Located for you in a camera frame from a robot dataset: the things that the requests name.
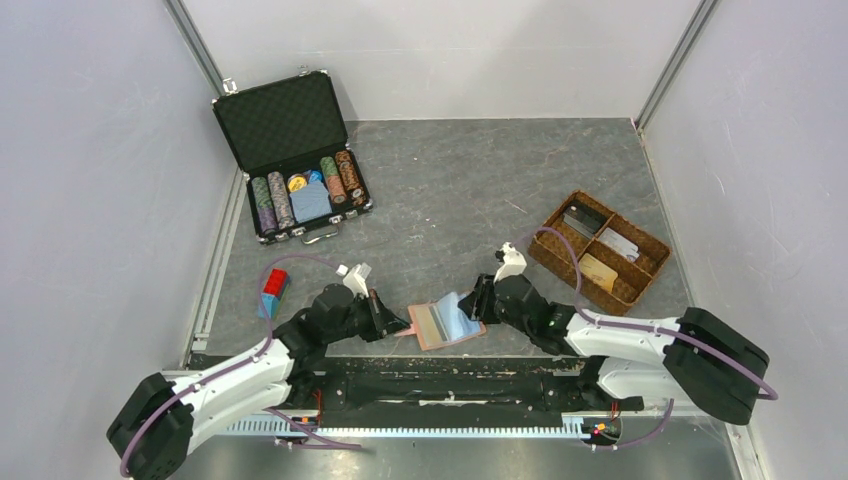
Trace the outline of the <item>brown leather card holder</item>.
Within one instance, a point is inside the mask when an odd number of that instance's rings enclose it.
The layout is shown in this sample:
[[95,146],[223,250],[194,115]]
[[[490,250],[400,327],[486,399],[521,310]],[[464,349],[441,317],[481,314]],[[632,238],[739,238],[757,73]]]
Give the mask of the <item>brown leather card holder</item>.
[[[414,336],[417,339],[421,350],[428,351],[445,348],[484,335],[486,333],[485,325],[481,322],[469,321],[466,315],[457,306],[459,300],[467,294],[468,292],[450,292],[438,301],[409,306],[407,311],[411,324],[411,332],[404,336]],[[438,308],[445,330],[449,337],[449,341],[445,345],[433,349],[424,348],[421,334],[419,333],[419,319],[421,313],[424,308],[429,305],[435,305]]]

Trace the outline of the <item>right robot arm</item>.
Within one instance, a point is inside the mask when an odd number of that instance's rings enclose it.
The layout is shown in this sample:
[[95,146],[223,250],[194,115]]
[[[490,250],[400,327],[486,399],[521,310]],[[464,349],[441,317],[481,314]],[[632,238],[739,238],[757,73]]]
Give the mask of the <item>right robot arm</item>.
[[726,423],[746,425],[766,386],[768,354],[707,310],[680,317],[616,317],[546,300],[523,275],[479,276],[457,304],[472,321],[506,324],[552,356],[583,358],[580,400],[602,408],[613,399],[686,400]]

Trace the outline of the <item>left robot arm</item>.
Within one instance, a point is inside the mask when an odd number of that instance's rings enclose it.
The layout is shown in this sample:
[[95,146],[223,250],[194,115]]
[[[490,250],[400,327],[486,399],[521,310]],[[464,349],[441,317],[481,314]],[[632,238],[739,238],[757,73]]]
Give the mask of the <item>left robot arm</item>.
[[106,432],[120,458],[120,475],[167,478],[236,421],[284,402],[306,405],[314,394],[306,373],[330,344],[353,337],[374,342],[409,326],[375,290],[355,293],[331,284],[246,351],[173,380],[161,373],[145,377]]

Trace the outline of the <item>gold card in basket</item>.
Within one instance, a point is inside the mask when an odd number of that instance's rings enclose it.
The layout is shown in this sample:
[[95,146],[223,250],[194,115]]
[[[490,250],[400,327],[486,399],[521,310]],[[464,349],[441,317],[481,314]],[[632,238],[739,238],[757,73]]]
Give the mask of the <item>gold card in basket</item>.
[[614,289],[618,273],[610,266],[589,253],[585,253],[578,262],[578,268],[583,276],[606,292],[611,293]]

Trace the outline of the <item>dark card in basket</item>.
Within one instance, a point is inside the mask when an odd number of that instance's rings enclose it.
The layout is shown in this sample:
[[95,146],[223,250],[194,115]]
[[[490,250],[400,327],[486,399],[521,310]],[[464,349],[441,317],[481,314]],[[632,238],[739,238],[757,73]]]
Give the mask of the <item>dark card in basket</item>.
[[562,221],[586,238],[593,238],[606,223],[607,218],[579,201],[569,203],[563,211]]

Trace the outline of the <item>blue playing card deck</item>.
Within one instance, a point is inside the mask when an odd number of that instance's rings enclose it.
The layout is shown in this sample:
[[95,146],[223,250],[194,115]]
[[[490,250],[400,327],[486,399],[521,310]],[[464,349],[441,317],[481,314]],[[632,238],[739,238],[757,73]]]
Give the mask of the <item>blue playing card deck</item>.
[[304,223],[332,212],[329,192],[321,182],[308,183],[290,194],[292,211],[297,223]]

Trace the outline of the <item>white card in basket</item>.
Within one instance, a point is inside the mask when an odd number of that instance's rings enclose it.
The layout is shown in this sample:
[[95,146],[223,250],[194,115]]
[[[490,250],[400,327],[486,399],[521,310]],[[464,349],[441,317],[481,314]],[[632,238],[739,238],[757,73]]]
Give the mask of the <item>white card in basket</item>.
[[635,262],[640,257],[639,247],[610,227],[600,233],[598,240],[629,262]]

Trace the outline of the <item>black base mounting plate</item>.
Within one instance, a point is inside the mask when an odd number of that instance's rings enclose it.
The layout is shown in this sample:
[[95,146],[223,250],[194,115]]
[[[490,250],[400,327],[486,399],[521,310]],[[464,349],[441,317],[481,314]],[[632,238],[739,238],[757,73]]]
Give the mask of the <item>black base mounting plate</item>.
[[596,385],[598,362],[562,357],[328,357],[288,382],[281,411],[323,427],[556,427],[564,414],[641,411]]

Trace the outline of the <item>red blue toy block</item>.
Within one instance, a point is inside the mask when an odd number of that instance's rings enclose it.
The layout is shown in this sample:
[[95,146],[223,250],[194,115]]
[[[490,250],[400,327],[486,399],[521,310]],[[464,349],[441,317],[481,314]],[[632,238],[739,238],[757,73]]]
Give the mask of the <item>red blue toy block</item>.
[[258,302],[258,317],[273,319],[279,310],[283,297],[290,284],[286,270],[274,268],[265,281]]

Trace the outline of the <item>green red chip stack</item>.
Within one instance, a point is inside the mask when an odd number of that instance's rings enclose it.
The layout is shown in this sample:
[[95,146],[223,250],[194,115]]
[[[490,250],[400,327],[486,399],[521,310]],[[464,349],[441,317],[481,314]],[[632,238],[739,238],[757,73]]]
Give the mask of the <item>green red chip stack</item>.
[[347,201],[346,190],[334,158],[330,156],[322,157],[320,167],[332,202],[334,204],[345,203]]

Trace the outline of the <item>brown wicker divided basket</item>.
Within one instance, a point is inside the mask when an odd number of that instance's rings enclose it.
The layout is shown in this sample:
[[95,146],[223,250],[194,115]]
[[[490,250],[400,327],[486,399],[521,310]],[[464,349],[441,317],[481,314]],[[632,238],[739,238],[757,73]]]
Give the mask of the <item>brown wicker divided basket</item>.
[[[607,218],[593,238],[582,236],[562,221],[565,207],[574,201],[586,204]],[[529,256],[570,286],[578,287],[583,297],[612,315],[628,313],[658,278],[672,255],[669,245],[582,190],[573,191],[543,226],[545,229],[535,234],[529,244]],[[600,233],[607,227],[639,247],[640,257],[635,262],[629,262],[598,240]],[[618,273],[611,293],[601,289],[580,272],[578,262],[585,253],[598,258]]]

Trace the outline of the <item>grey purple chip stack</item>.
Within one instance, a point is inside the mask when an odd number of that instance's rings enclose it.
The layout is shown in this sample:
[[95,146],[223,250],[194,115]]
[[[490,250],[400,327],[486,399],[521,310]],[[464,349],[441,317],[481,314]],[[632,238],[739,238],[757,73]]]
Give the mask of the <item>grey purple chip stack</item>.
[[279,227],[291,226],[294,219],[283,175],[278,171],[271,172],[267,181]]

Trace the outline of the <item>brown orange chip stack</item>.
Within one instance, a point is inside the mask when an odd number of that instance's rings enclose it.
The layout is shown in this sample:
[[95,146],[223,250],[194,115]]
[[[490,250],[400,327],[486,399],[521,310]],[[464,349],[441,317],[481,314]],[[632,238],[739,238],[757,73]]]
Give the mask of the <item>brown orange chip stack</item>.
[[350,152],[347,150],[337,152],[335,154],[335,163],[352,205],[363,206],[366,203],[365,190],[354,167]]

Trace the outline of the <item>green purple chip stack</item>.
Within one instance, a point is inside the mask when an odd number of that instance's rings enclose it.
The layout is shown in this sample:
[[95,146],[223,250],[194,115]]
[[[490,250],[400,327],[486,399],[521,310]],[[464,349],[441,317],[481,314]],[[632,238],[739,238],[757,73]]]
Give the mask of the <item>green purple chip stack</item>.
[[260,229],[264,234],[273,232],[277,229],[277,221],[268,182],[264,177],[254,177],[251,179],[251,187]]

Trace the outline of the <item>black poker chip case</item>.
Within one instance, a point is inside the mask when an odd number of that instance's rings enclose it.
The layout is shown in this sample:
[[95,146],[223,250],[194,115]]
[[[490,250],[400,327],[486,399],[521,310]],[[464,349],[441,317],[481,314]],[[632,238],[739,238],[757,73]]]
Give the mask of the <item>black poker chip case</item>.
[[[233,157],[244,177],[254,236],[262,245],[304,237],[320,228],[338,227],[346,220],[370,212],[374,200],[364,181],[360,163],[350,147],[350,136],[331,76],[322,70],[247,88],[229,91],[213,100],[211,108]],[[353,206],[350,198],[334,204],[328,215],[297,223],[290,194],[308,183],[327,188],[320,159],[350,152],[365,190],[366,203]],[[284,179],[294,223],[264,234],[259,225],[251,179],[278,171]]]

